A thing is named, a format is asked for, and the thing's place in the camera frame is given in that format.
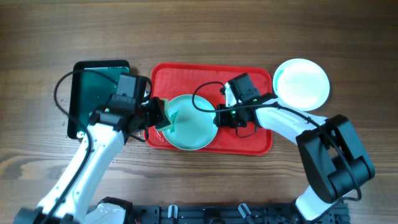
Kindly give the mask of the green yellow sponge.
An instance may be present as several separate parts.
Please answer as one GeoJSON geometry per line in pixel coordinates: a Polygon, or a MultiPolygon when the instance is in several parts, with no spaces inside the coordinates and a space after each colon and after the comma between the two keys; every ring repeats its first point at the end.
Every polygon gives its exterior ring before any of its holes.
{"type": "Polygon", "coordinates": [[[155,125],[157,131],[165,131],[171,129],[174,125],[169,115],[169,100],[160,99],[160,110],[161,118],[160,121],[155,125]]]}

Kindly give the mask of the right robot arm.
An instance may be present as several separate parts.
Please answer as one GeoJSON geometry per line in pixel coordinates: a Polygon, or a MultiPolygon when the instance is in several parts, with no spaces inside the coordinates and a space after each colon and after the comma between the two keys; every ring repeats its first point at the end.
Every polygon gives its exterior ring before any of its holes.
{"type": "Polygon", "coordinates": [[[222,84],[220,93],[225,103],[217,107],[217,126],[253,123],[298,147],[309,186],[293,202],[292,222],[315,223],[342,201],[361,200],[360,187],[375,176],[375,168],[347,117],[312,115],[272,93],[262,95],[247,73],[222,84]]]}

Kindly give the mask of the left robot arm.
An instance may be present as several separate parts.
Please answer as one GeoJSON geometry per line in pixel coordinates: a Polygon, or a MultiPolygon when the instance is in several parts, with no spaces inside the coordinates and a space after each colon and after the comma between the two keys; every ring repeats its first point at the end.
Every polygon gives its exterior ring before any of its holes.
{"type": "Polygon", "coordinates": [[[107,105],[89,117],[85,136],[52,190],[35,209],[22,208],[14,223],[128,223],[132,203],[106,198],[90,212],[90,202],[106,169],[134,132],[169,124],[165,103],[152,97],[149,78],[121,74],[107,105]]]}

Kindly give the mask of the white plate top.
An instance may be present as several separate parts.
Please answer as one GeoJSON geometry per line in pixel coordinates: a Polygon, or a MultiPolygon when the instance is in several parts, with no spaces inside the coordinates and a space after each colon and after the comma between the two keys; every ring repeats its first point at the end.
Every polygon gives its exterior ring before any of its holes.
{"type": "Polygon", "coordinates": [[[330,81],[325,71],[304,58],[293,58],[279,65],[272,86],[284,103],[301,111],[321,107],[330,94],[330,81]]]}

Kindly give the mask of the light blue plate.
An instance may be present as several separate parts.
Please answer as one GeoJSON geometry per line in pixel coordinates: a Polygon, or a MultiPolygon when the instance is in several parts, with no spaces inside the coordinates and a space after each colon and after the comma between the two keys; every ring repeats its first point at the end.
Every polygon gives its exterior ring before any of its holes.
{"type": "Polygon", "coordinates": [[[218,132],[214,106],[201,96],[180,95],[169,102],[167,110],[172,127],[162,131],[176,148],[194,151],[209,145],[218,132]]]}

